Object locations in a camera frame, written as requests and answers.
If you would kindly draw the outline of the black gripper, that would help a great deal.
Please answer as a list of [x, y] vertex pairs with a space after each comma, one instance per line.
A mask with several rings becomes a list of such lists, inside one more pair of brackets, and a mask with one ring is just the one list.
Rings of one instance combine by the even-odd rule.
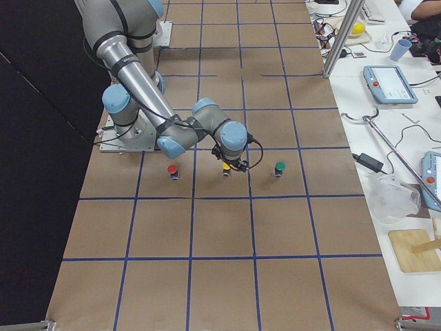
[[221, 160], [224, 163], [227, 163], [231, 166], [232, 170], [238, 171], [237, 164], [238, 160], [242, 160], [241, 157], [243, 155], [244, 149], [241, 148], [240, 150], [233, 151], [227, 149], [225, 146], [215, 145], [212, 148], [212, 154], [218, 159]]

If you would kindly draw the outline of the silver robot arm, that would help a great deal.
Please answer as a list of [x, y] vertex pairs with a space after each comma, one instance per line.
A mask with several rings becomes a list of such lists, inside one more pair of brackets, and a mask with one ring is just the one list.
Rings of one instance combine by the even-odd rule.
[[249, 169], [241, 157], [251, 136], [242, 123], [209, 98], [199, 100], [182, 120], [165, 99], [152, 48], [163, 16], [161, 1], [78, 1], [77, 6], [89, 47], [154, 126], [162, 153], [175, 159], [210, 136], [217, 159], [237, 171]]

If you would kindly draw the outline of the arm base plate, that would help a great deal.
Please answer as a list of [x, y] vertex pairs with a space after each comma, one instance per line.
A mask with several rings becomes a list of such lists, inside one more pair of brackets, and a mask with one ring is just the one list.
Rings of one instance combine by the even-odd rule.
[[150, 123], [145, 114], [139, 110], [138, 119], [130, 131], [119, 138], [119, 133], [123, 134], [125, 130], [114, 129], [114, 123], [111, 116], [105, 112], [105, 130], [102, 137], [99, 138], [99, 150], [101, 152], [153, 152], [156, 145], [156, 130]]
[[170, 46], [173, 23], [171, 21], [157, 21], [156, 31], [153, 35], [155, 48], [168, 48]]

